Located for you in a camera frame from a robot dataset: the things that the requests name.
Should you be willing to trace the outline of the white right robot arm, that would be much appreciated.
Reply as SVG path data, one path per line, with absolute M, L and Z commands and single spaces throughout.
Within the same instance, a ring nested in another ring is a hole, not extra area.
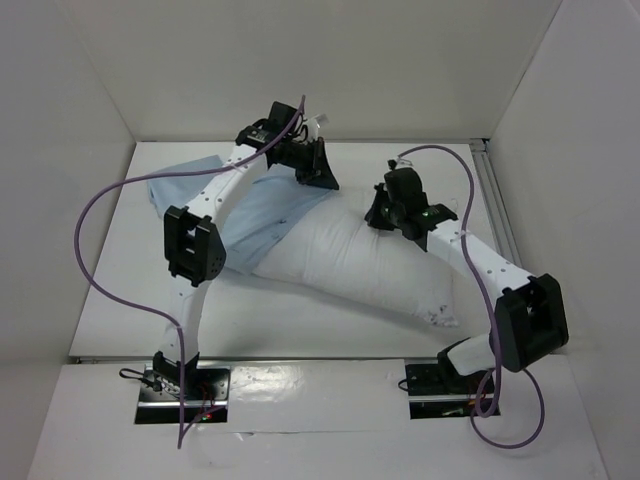
M 549 274 L 534 276 L 510 263 L 475 235 L 443 204 L 429 204 L 418 173 L 410 167 L 384 175 L 365 220 L 373 228 L 398 230 L 421 250 L 455 271 L 481 281 L 494 315 L 488 334 L 462 340 L 438 354 L 436 379 L 460 391 L 472 374 L 495 366 L 519 372 L 566 345 L 568 325 L 560 285 Z

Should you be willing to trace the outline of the white pillow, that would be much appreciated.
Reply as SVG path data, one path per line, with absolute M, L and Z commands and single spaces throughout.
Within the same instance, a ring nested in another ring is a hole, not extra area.
M 456 327 L 451 268 L 397 231 L 367 225 L 373 193 L 348 188 L 311 208 L 253 270 L 436 327 Z

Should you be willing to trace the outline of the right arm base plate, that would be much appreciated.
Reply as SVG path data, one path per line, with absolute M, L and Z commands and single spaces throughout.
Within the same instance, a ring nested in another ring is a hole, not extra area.
M 446 372 L 435 357 L 404 360 L 404 375 L 397 387 L 407 396 L 411 420 L 468 418 L 477 403 L 488 408 L 495 393 L 490 378 L 477 401 L 478 387 L 486 370 L 460 376 Z

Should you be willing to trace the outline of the light blue pillowcase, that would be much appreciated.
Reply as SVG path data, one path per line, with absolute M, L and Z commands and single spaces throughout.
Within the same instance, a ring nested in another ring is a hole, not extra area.
M 212 155 L 161 170 L 166 178 L 147 182 L 150 203 L 162 217 L 171 206 L 183 207 L 213 178 L 211 174 L 175 177 L 175 172 L 217 169 L 223 160 Z M 289 231 L 331 191 L 297 183 L 294 172 L 275 165 L 256 179 L 247 195 L 236 204 L 220 236 L 226 250 L 225 267 L 250 274 Z

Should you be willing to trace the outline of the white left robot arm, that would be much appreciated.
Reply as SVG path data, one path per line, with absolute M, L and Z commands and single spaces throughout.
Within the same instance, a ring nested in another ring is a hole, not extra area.
M 339 187 L 326 156 L 320 128 L 323 115 L 273 103 L 268 117 L 241 130 L 220 173 L 183 207 L 163 217 L 164 255 L 171 274 L 170 325 L 153 357 L 154 374 L 176 399 L 199 390 L 198 333 L 207 290 L 222 272 L 227 251 L 221 230 L 251 184 L 274 165 L 288 167 L 301 186 Z

